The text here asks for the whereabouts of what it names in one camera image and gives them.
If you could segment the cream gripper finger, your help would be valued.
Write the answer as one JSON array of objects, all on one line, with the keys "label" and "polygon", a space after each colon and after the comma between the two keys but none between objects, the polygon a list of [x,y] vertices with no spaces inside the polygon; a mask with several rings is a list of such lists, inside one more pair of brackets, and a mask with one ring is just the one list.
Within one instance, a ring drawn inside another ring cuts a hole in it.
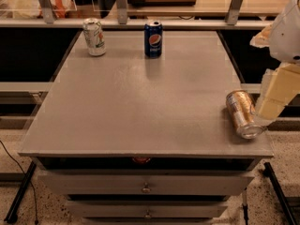
[{"label": "cream gripper finger", "polygon": [[271,33],[272,26],[268,25],[264,29],[255,35],[249,44],[256,48],[264,48],[269,46],[269,37]]},{"label": "cream gripper finger", "polygon": [[275,120],[299,93],[299,65],[281,63],[275,70],[267,69],[262,76],[260,96],[255,105],[257,116]]}]

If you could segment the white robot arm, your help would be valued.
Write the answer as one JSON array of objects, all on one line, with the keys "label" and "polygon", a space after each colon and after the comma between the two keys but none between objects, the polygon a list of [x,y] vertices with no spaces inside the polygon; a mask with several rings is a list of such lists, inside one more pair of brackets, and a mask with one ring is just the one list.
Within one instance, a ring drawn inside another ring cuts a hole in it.
[{"label": "white robot arm", "polygon": [[254,36],[250,45],[268,47],[280,64],[262,76],[255,110],[258,117],[275,120],[300,93],[300,0],[290,0],[273,23]]}]

